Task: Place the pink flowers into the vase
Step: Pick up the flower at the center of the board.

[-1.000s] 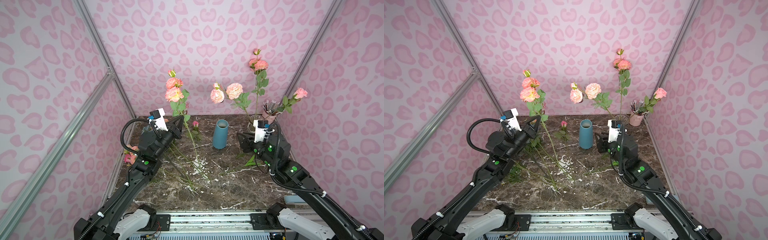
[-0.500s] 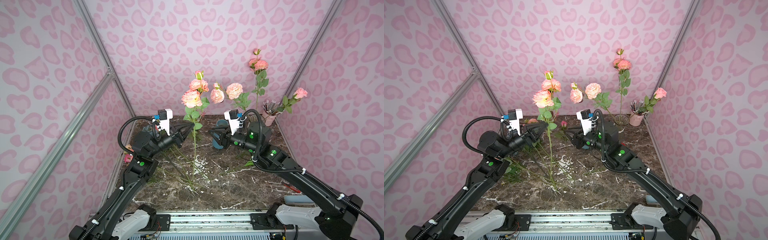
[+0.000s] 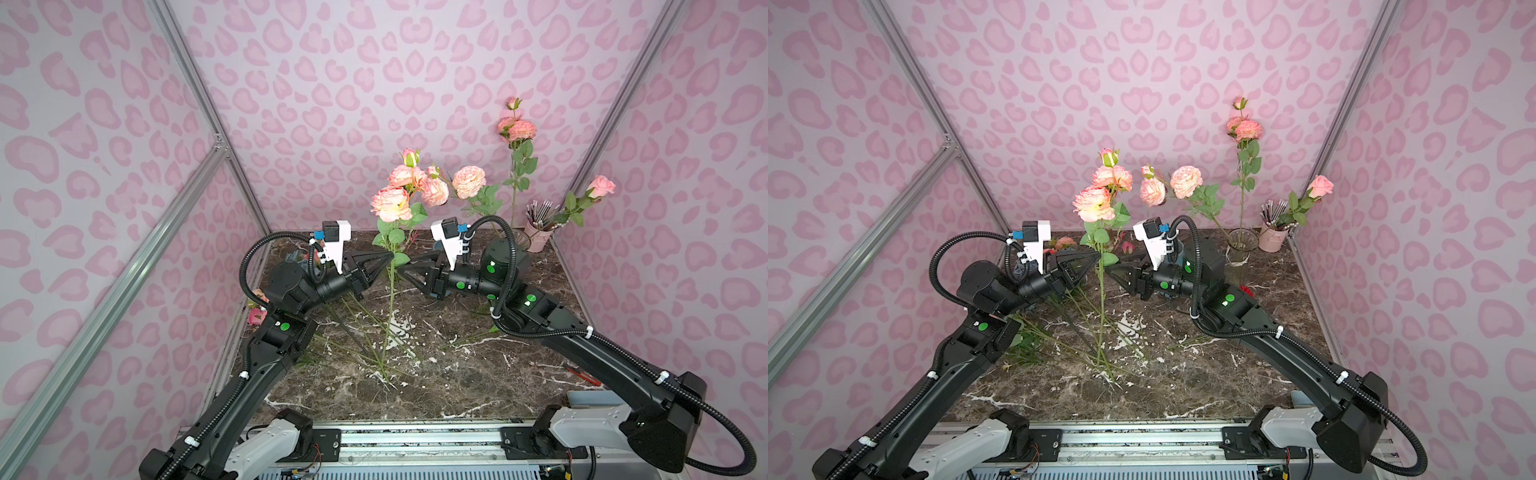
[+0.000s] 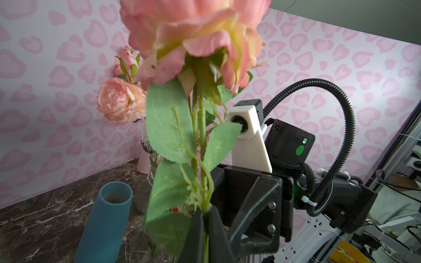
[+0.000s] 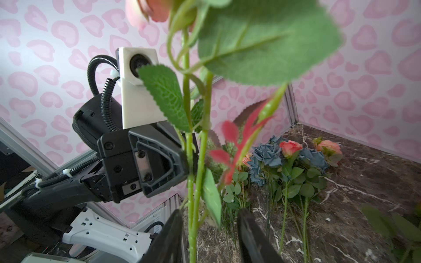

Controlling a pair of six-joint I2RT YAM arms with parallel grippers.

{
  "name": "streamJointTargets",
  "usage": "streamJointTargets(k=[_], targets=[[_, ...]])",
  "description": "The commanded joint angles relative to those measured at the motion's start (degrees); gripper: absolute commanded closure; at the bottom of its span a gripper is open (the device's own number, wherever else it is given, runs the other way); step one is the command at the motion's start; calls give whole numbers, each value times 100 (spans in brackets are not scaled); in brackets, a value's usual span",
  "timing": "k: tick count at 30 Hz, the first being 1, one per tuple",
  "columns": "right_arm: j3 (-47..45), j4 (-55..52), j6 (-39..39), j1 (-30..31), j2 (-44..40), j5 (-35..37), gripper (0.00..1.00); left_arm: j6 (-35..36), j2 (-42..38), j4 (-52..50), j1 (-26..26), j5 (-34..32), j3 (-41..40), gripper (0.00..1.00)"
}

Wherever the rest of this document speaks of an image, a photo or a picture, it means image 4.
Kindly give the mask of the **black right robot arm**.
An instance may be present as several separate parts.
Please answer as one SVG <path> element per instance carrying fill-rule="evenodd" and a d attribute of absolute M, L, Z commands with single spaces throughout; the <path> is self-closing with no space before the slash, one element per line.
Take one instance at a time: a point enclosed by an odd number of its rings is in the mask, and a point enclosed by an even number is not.
<path fill-rule="evenodd" d="M 330 92 L 344 115 L 344 139 L 331 167 L 317 181 L 306 162 L 315 136 L 269 113 L 293 93 L 308 87 Z M 360 178 L 342 173 L 356 132 L 354 109 L 345 92 L 320 78 L 298 81 L 279 92 L 266 106 L 244 100 L 229 111 L 241 126 L 232 164 L 212 170 L 216 191 L 211 199 L 211 256 L 239 259 L 275 253 L 280 241 L 293 237 L 294 210 L 310 217 L 325 215 L 334 230 L 351 233 L 365 220 L 376 198 Z"/>

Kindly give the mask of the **pale pink rose spray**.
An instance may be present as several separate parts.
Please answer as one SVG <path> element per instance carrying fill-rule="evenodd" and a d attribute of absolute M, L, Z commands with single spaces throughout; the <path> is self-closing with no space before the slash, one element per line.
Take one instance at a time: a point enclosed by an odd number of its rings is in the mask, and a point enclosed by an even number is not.
<path fill-rule="evenodd" d="M 114 78 L 100 86 L 96 98 L 97 110 L 110 122 L 136 123 L 146 115 L 146 91 L 136 77 L 140 55 L 126 46 L 116 58 L 118 64 L 114 68 Z"/>

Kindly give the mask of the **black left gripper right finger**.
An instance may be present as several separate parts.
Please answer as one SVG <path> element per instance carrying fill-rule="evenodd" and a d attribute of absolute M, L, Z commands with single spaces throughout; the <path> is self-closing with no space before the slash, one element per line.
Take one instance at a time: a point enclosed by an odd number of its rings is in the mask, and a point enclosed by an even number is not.
<path fill-rule="evenodd" d="M 208 216 L 209 262 L 236 263 L 219 211 L 212 207 Z"/>

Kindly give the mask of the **large pink rose stem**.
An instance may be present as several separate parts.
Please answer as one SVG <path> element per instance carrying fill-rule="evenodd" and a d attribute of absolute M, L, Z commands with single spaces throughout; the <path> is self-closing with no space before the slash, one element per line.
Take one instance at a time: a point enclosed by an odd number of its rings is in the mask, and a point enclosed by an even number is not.
<path fill-rule="evenodd" d="M 207 106 L 224 106 L 250 80 L 264 46 L 257 26 L 269 1 L 122 1 L 129 44 L 143 63 L 146 128 L 163 157 L 144 225 L 152 241 L 178 259 L 196 211 L 207 214 L 212 170 L 232 150 L 239 124 L 206 123 Z"/>

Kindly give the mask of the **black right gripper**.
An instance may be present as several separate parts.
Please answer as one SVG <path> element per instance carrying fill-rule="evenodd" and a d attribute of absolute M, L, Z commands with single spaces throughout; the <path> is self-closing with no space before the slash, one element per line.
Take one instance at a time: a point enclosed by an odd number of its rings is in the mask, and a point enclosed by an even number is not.
<path fill-rule="evenodd" d="M 211 172 L 218 208 L 235 255 L 275 253 L 293 233 L 294 179 L 283 174 L 218 165 Z"/>

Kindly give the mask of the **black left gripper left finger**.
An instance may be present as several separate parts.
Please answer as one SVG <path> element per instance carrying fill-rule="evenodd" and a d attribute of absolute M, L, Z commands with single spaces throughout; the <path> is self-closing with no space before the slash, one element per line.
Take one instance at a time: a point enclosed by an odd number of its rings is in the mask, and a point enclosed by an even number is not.
<path fill-rule="evenodd" d="M 205 224 L 203 213 L 197 210 L 193 216 L 178 263 L 203 263 L 204 236 Z"/>

